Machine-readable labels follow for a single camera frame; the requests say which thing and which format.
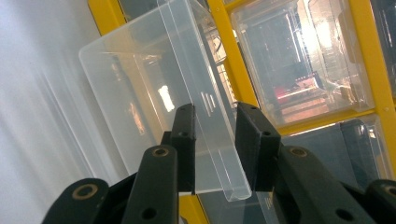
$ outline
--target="white wall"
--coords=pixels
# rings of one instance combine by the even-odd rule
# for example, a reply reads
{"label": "white wall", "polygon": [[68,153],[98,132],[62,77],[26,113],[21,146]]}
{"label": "white wall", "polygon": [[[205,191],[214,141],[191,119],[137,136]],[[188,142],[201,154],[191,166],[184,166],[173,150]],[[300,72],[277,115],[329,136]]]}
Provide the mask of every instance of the white wall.
{"label": "white wall", "polygon": [[0,0],[0,223],[40,223],[69,184],[127,176],[78,51],[87,0]]}

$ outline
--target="yellow shelf rack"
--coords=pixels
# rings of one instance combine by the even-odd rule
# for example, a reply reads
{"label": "yellow shelf rack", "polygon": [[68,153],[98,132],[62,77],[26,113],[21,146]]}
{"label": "yellow shelf rack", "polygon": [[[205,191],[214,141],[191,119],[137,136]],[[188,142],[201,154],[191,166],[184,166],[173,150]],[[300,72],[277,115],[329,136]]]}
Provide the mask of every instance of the yellow shelf rack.
{"label": "yellow shelf rack", "polygon": [[[207,3],[218,27],[222,45],[227,53],[224,67],[230,79],[234,96],[238,101],[258,106],[248,70],[234,37],[230,18],[234,10],[253,1],[234,0],[231,3],[224,4],[222,0],[207,0]],[[355,110],[334,112],[326,117],[313,118],[309,121],[278,128],[278,131],[283,135],[299,133],[346,119],[376,114],[381,121],[391,168],[393,173],[396,174],[396,100],[392,98],[387,67],[377,35],[371,3],[370,0],[348,0],[348,2],[360,42],[375,107],[361,112]],[[126,22],[118,0],[89,0],[89,6],[101,35],[109,33]],[[180,214],[190,217],[189,223],[207,223],[199,199],[196,196],[180,197]]]}
{"label": "yellow shelf rack", "polygon": [[[254,91],[248,79],[248,70],[243,65],[241,52],[239,51],[233,35],[233,27],[230,19],[230,14],[236,8],[253,1],[234,0],[229,4],[224,4],[221,0],[208,0],[207,2],[210,6],[214,21],[219,29],[219,35],[221,37],[223,47],[227,52],[228,63],[230,64],[227,74],[231,80],[235,98],[239,101],[256,105],[257,101]],[[356,27],[357,36],[361,44],[361,53],[370,82],[375,107],[362,112],[354,110],[341,111],[330,114],[326,117],[291,124],[279,128],[278,131],[281,134],[298,133],[341,120],[377,114],[381,120],[381,126],[384,132],[384,139],[388,148],[392,170],[393,173],[396,174],[396,104],[393,101],[391,94],[387,67],[385,65],[379,37],[377,35],[371,3],[370,0],[349,0],[348,2]]]}

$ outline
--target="storage bin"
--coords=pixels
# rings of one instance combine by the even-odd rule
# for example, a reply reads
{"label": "storage bin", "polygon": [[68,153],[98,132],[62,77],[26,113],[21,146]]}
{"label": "storage bin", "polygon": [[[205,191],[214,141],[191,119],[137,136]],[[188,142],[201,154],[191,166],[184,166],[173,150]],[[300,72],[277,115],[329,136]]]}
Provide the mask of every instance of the storage bin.
{"label": "storage bin", "polygon": [[[284,136],[282,143],[309,149],[334,177],[356,189],[393,177],[376,115]],[[253,192],[247,200],[231,203],[221,196],[220,191],[199,195],[210,223],[277,223],[272,193]]]}
{"label": "storage bin", "polygon": [[262,0],[231,17],[275,126],[374,106],[347,1]]}
{"label": "storage bin", "polygon": [[371,1],[376,29],[387,64],[393,97],[396,96],[396,2],[394,0]]}
{"label": "storage bin", "polygon": [[150,12],[101,37],[80,60],[130,174],[161,143],[176,109],[196,107],[196,192],[222,190],[228,201],[250,187],[233,145],[218,88],[208,12],[195,1],[159,0]]}

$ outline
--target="plastic box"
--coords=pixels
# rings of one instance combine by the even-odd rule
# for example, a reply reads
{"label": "plastic box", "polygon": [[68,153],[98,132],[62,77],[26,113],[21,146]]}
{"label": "plastic box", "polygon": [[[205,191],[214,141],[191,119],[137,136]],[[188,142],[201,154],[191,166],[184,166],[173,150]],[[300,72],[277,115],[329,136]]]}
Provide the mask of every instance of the plastic box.
{"label": "plastic box", "polygon": [[[197,0],[201,6],[208,8],[206,1]],[[125,20],[131,21],[158,6],[157,0],[119,0]]]}
{"label": "plastic box", "polygon": [[376,29],[387,64],[392,95],[396,97],[396,2],[394,0],[371,1]]}
{"label": "plastic box", "polygon": [[[282,143],[309,149],[337,179],[357,189],[365,190],[379,178],[393,178],[376,115],[285,136]],[[199,195],[210,223],[278,223],[272,193],[256,192],[231,203],[221,196],[221,192]]]}
{"label": "plastic box", "polygon": [[376,179],[393,178],[382,135],[379,118],[372,115],[285,136],[282,142],[308,148],[337,179],[366,189]]}
{"label": "plastic box", "polygon": [[275,126],[373,106],[347,1],[255,1],[232,20]]}
{"label": "plastic box", "polygon": [[196,192],[223,190],[235,201],[251,191],[212,70],[213,29],[210,14],[197,2],[159,0],[79,57],[129,174],[137,172],[143,152],[172,129],[176,109],[193,102]]}

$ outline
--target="transparent bin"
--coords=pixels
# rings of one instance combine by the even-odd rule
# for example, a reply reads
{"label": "transparent bin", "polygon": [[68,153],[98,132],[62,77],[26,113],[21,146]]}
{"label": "transparent bin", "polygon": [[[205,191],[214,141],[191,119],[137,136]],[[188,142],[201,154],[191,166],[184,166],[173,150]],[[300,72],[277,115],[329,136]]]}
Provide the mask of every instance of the transparent bin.
{"label": "transparent bin", "polygon": [[[205,0],[197,0],[201,6],[209,9]],[[119,0],[125,20],[131,21],[158,6],[157,0]]]}
{"label": "transparent bin", "polygon": [[255,1],[232,21],[275,126],[373,106],[347,1]]}
{"label": "transparent bin", "polygon": [[176,109],[193,103],[196,192],[222,190],[235,201],[251,191],[233,145],[234,120],[227,117],[212,70],[213,29],[210,14],[197,2],[159,0],[79,57],[129,174],[137,172],[143,152],[172,129]]}
{"label": "transparent bin", "polygon": [[396,97],[396,1],[371,1],[393,97]]}
{"label": "transparent bin", "polygon": [[366,189],[374,180],[393,178],[382,136],[378,116],[371,115],[285,136],[282,142],[308,148],[337,179]]}
{"label": "transparent bin", "polygon": [[[357,189],[365,190],[379,178],[393,178],[376,115],[284,136],[282,143],[309,149],[338,180]],[[199,195],[210,223],[278,223],[272,193],[255,192],[231,203],[221,196],[219,191]]]}

